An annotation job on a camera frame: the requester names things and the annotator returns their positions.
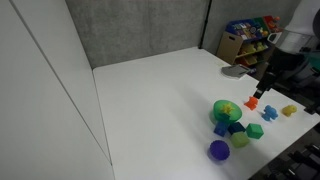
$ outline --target shelf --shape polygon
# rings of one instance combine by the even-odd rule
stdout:
[[[263,63],[263,62],[267,62],[266,60],[261,60],[261,61],[257,61],[256,63],[254,63],[254,64],[250,64],[250,65],[245,65],[245,64],[242,64],[242,63],[240,63],[240,62],[235,62],[235,64],[241,64],[241,65],[243,65],[243,66],[245,66],[245,67],[248,67],[248,68],[250,68],[250,67],[253,67],[253,66],[255,66],[255,65],[257,65],[257,64],[260,64],[260,63]]]
[[[262,49],[262,50],[259,50],[259,51],[255,51],[255,52],[251,52],[251,53],[241,54],[241,55],[236,56],[236,59],[241,58],[241,57],[245,57],[245,56],[249,56],[249,55],[252,55],[252,54],[256,54],[256,53],[265,51],[265,50],[267,50],[267,49],[268,49],[268,48],[265,48],[265,49]]]
[[[250,43],[250,42],[253,42],[253,41],[259,41],[259,40],[267,39],[267,37],[268,36],[263,36],[263,37],[258,37],[258,38],[250,38],[250,39],[243,39],[243,43]]]

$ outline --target tabletop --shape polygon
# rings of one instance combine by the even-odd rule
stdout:
[[[243,103],[258,81],[228,79],[223,66],[207,51],[189,48],[94,70],[116,180],[248,179],[319,122],[274,90],[251,111]],[[209,112],[221,99],[240,106],[244,127],[260,124],[261,139],[234,148],[230,135],[214,134]],[[298,111],[288,118],[281,109],[291,104]],[[266,105],[278,111],[276,120],[261,118]],[[214,140],[229,145],[227,160],[208,157]]]

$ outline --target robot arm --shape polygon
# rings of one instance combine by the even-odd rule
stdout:
[[[268,67],[257,85],[254,97],[260,99],[284,71],[294,70],[304,61],[301,52],[310,51],[320,39],[320,1],[302,0],[284,29],[269,59]]]

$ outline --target orange toy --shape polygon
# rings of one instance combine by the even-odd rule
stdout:
[[[254,110],[257,105],[258,105],[258,99],[255,97],[249,97],[249,101],[244,103],[244,105],[246,105],[248,108],[250,108],[250,110]]]

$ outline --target floor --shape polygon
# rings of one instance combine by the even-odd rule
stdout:
[[[252,75],[255,79],[260,80],[263,76],[263,73],[266,69],[265,64],[261,64],[257,67],[257,73]],[[292,95],[290,92],[280,91],[284,95],[288,97],[292,97],[295,101],[299,102],[300,104],[307,106],[310,105],[312,102],[305,98],[303,95]],[[293,143],[290,147],[284,150],[277,158],[281,158],[283,160],[289,160],[288,154],[294,151],[303,151],[305,145],[310,145],[311,143],[319,146],[320,145],[320,133],[317,132],[315,129],[311,129],[308,131],[304,136],[298,139],[295,143]],[[268,165],[263,167],[260,171],[258,171],[254,176],[252,176],[252,180],[259,180],[263,179],[263,175],[270,174],[270,168]]]

